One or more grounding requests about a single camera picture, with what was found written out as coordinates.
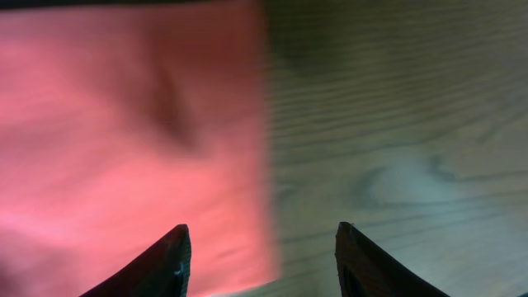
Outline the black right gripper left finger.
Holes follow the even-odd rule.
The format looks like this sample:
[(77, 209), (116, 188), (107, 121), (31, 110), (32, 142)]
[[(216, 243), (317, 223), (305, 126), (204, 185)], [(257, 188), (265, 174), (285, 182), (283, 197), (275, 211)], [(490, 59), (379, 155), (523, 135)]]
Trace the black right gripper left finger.
[(189, 229), (179, 224), (81, 297), (186, 297), (190, 275)]

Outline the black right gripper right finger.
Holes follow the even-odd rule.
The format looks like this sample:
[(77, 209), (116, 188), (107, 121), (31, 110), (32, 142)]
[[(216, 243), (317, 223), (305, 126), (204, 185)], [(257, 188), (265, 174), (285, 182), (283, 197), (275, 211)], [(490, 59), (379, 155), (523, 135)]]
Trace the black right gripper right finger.
[(353, 224), (339, 224), (335, 257), (342, 297), (448, 297)]

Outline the red t-shirt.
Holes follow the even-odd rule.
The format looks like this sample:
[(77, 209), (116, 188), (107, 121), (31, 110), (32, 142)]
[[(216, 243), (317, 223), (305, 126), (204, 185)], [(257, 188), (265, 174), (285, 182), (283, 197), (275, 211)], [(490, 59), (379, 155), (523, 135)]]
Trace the red t-shirt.
[(255, 1), (1, 14), (1, 293), (78, 296), (179, 224), (192, 296), (280, 274)]

